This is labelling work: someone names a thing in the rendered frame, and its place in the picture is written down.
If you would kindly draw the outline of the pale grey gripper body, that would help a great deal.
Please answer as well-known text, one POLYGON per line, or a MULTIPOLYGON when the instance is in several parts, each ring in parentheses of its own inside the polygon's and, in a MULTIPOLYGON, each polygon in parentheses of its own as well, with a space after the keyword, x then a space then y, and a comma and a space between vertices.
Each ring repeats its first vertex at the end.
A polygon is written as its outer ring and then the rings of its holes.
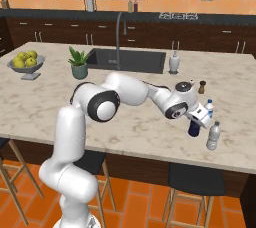
POLYGON ((195 110, 191 111, 190 114, 192 115, 192 120, 199 126, 205 129, 210 127, 212 118, 209 116, 208 110, 201 104, 195 110))

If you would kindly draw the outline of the blue labelled plastic bottle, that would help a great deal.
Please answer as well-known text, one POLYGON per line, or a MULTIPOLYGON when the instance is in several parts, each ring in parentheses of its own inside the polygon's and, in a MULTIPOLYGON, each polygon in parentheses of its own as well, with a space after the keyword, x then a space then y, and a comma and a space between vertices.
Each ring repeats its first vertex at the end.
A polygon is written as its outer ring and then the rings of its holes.
POLYGON ((212 117, 213 116, 214 106, 212 104, 212 100, 211 99, 209 99, 207 101, 207 103, 205 104, 205 108, 208 110, 208 116, 212 117))

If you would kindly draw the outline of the dark blue glass bottle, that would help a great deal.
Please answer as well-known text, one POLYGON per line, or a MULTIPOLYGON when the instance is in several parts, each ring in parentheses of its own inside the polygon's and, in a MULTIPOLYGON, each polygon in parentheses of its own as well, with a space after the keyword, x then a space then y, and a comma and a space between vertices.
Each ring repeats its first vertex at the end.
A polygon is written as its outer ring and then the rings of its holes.
POLYGON ((188 134, 191 137, 197 137, 199 135, 199 132, 200 132, 200 126, 196 122, 191 120, 189 129, 188 129, 188 134))

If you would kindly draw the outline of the clear plastic bottle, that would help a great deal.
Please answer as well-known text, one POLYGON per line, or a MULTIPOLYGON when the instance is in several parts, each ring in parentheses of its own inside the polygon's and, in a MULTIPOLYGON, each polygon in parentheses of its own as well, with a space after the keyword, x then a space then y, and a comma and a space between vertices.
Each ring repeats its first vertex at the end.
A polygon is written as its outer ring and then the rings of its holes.
POLYGON ((220 122, 216 121, 209 130, 208 139, 206 142, 206 147, 208 150, 213 151, 217 148, 219 137, 220 137, 220 122))

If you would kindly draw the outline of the black seat wooden stool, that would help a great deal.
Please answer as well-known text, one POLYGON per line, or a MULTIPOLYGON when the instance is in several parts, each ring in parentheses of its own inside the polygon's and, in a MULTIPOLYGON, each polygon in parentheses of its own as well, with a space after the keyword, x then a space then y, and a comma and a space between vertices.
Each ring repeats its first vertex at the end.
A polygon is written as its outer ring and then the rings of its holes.
POLYGON ((172 225, 182 228, 208 228, 214 198, 226 193, 223 172, 220 169, 169 163, 168 185, 170 189, 162 215, 162 219, 167 219, 165 228, 172 225), (174 207, 178 197, 200 202, 195 224, 174 220, 174 207))
POLYGON ((0 176, 2 177, 4 184, 6 185, 6 187, 0 187, 0 192, 6 192, 6 193, 10 194, 24 224, 28 225, 26 216, 25 216, 25 214, 22 210, 22 207, 18 201, 18 198, 17 198, 18 189, 15 186, 15 180, 22 172, 25 172, 28 175, 28 177, 31 179, 32 183, 34 184, 37 192, 40 194, 41 197, 44 197, 38 183, 36 182, 30 169, 28 168, 27 164, 25 163, 25 160, 24 160, 23 156, 21 155, 19 149, 17 148, 15 142, 12 139, 0 137, 0 176), (10 146, 10 148, 14 152, 15 156, 21 163, 20 166, 9 165, 9 164, 3 163, 1 149, 4 148, 6 145, 10 146))
POLYGON ((83 170, 86 170, 94 176, 97 176, 100 170, 103 170, 105 179, 98 181, 98 186, 103 186, 103 189, 98 189, 97 191, 97 206, 90 205, 90 208, 95 209, 99 212, 102 227, 106 228, 104 211, 102 206, 102 201, 104 199, 106 190, 109 190, 113 210, 116 210, 116 204, 114 201, 114 195, 112 192, 112 186, 106 163, 106 154, 103 152, 86 150, 84 152, 84 155, 78 161, 76 161, 74 165, 82 168, 83 170))

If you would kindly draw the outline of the white soap dispenser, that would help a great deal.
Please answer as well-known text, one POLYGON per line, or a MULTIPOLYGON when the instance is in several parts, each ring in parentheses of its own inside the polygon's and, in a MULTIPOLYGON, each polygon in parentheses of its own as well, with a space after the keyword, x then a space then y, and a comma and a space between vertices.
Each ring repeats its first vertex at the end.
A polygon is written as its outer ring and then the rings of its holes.
POLYGON ((179 64, 180 64, 180 57, 178 56, 177 51, 174 51, 173 55, 169 58, 169 73, 177 74, 179 64))

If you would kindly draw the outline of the dark brown island base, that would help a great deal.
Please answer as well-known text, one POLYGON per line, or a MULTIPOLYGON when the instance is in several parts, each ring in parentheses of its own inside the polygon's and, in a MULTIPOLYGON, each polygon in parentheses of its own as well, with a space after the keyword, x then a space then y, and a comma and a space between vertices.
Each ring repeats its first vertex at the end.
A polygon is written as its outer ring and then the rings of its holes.
MULTIPOLYGON (((15 140, 24 160, 30 164, 41 165, 51 157, 53 146, 15 140)), ((146 182, 166 186, 168 183, 168 163, 145 158, 106 154, 108 172, 111 177, 146 182)), ((256 200, 256 175, 223 171, 226 195, 256 200)))

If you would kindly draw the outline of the dark grey sink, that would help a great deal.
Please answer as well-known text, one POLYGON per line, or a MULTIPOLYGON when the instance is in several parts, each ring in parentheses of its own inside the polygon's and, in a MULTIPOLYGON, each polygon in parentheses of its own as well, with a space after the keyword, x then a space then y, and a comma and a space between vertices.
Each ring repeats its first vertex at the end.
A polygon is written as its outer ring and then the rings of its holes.
POLYGON ((89 52, 87 66, 93 69, 116 70, 120 57, 121 71, 162 74, 165 52, 93 48, 89 52))

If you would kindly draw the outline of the silver hob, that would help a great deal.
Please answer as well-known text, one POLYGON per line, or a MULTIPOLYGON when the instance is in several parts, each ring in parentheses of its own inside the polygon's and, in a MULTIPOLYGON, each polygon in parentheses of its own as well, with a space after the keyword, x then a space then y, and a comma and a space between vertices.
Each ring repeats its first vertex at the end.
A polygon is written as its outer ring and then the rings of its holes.
POLYGON ((159 19, 165 20, 198 20, 197 13, 161 12, 159 19))

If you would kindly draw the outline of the dark grey tap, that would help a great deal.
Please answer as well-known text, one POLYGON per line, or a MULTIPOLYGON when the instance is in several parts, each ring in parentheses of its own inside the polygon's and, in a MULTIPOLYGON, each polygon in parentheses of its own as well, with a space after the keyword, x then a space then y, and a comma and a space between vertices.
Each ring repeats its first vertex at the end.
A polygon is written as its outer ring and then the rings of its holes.
POLYGON ((117 16, 116 21, 116 56, 117 56, 117 70, 121 70, 121 62, 120 62, 120 22, 123 22, 123 34, 127 35, 127 26, 126 26, 126 19, 124 16, 124 12, 120 12, 117 16))

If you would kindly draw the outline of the green plant in grey pot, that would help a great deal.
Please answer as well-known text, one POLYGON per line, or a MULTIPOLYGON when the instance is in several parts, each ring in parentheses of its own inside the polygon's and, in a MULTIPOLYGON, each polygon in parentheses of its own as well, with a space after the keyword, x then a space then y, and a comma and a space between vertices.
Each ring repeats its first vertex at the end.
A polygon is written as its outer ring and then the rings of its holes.
POLYGON ((89 55, 84 51, 75 51, 72 47, 69 47, 71 58, 68 62, 71 64, 72 75, 78 80, 85 79, 88 75, 87 60, 89 55))

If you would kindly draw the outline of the grey jug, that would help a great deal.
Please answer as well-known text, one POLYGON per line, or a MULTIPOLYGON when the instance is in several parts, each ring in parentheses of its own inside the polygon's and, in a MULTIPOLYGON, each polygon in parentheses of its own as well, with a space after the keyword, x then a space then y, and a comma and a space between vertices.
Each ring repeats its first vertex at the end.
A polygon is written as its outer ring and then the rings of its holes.
POLYGON ((84 0, 84 2, 85 2, 85 10, 87 12, 95 12, 96 11, 95 0, 84 0))

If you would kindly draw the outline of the dark brown cupboard run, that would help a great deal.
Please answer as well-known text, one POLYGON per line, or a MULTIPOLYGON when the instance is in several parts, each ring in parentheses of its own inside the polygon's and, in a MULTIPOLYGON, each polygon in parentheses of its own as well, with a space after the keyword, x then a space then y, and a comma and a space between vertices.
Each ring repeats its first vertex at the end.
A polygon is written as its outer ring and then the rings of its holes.
MULTIPOLYGON (((29 41, 116 45, 120 12, 0 9, 0 42, 12 50, 29 41)), ((160 13, 124 12, 120 46, 251 54, 256 58, 256 15, 198 14, 198 20, 159 19, 160 13)))

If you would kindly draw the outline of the grey fruit bowl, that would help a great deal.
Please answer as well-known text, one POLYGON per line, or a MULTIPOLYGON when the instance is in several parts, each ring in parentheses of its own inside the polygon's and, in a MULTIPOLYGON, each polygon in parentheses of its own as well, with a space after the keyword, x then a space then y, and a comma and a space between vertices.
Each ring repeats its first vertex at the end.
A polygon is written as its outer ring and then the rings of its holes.
POLYGON ((15 67, 11 61, 8 62, 7 66, 17 73, 23 73, 23 76, 21 77, 22 80, 35 80, 40 76, 40 73, 38 73, 37 70, 43 66, 44 61, 45 57, 39 55, 35 66, 18 68, 15 67))

